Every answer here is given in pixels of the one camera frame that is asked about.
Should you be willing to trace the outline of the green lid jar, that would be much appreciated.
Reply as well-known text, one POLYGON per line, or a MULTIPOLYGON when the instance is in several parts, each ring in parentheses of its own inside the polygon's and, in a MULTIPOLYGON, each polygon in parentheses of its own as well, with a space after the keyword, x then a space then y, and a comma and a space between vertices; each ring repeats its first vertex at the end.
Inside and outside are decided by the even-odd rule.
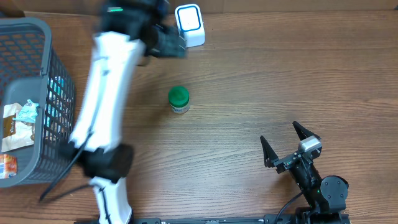
POLYGON ((190 108, 190 95, 183 86, 173 87, 168 94, 169 104, 174 113, 184 114, 190 108))

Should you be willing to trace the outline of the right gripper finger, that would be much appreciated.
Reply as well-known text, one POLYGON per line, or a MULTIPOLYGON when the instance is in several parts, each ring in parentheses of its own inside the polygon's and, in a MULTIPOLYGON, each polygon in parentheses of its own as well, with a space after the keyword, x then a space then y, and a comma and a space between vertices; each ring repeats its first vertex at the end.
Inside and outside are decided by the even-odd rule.
POLYGON ((293 123, 293 127, 298 135, 298 138, 302 141, 306 138, 309 138, 311 136, 316 137, 318 140, 321 140, 321 137, 316 135, 315 133, 309 131, 308 129, 304 128, 299 122, 294 121, 293 123))
POLYGON ((263 155, 264 155, 264 165, 268 168, 274 167, 275 162, 279 160, 279 157, 270 146, 268 141, 265 139, 264 136, 260 137, 263 155))

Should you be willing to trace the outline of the teal wipes packet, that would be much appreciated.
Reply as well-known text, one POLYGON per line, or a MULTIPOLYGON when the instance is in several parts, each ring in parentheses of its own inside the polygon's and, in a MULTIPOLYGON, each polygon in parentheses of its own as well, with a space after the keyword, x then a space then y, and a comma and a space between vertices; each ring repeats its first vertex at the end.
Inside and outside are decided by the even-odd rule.
POLYGON ((38 103, 34 103, 32 100, 28 99, 27 103, 22 107, 20 112, 18 112, 18 114, 14 118, 14 121, 34 124, 38 115, 38 107, 38 103))

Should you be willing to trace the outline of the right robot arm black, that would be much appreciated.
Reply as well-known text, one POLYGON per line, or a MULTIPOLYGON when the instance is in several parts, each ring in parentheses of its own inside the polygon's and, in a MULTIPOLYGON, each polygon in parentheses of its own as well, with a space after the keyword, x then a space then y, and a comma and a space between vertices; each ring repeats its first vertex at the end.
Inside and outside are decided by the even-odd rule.
POLYGON ((294 121, 300 142, 297 150, 279 158, 264 136, 260 137, 264 165, 277 173, 290 172, 300 192, 276 215, 265 215, 264 223, 349 223, 346 209, 349 183, 337 175, 321 177, 313 161, 322 152, 321 137, 294 121))

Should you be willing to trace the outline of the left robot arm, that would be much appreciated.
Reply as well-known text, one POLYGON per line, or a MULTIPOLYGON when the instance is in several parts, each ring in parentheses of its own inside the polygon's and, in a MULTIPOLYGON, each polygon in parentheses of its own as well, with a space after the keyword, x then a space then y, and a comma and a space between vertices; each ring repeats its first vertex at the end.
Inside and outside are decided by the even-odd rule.
POLYGON ((69 140, 60 152, 90 178, 99 223, 132 223, 126 178, 133 161, 121 126, 132 78, 143 57, 183 58, 186 41, 164 24, 166 0, 106 1, 94 34, 83 104, 69 140))

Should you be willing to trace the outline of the orange Kleenex tissue pack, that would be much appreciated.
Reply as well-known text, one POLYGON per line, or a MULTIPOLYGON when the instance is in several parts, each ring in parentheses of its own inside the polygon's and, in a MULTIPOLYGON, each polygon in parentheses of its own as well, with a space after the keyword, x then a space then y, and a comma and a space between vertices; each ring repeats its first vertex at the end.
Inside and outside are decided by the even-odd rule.
POLYGON ((17 174, 17 158, 9 154, 0 156, 0 178, 8 179, 17 174))

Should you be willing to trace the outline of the beige snack pouch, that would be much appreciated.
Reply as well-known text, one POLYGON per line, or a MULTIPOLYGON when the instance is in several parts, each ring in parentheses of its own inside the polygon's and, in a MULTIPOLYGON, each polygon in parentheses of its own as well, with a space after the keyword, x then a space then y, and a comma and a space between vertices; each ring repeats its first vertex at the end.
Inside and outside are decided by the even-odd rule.
POLYGON ((22 106, 18 103, 4 106, 1 152, 34 144, 35 124, 16 120, 21 109, 22 106))

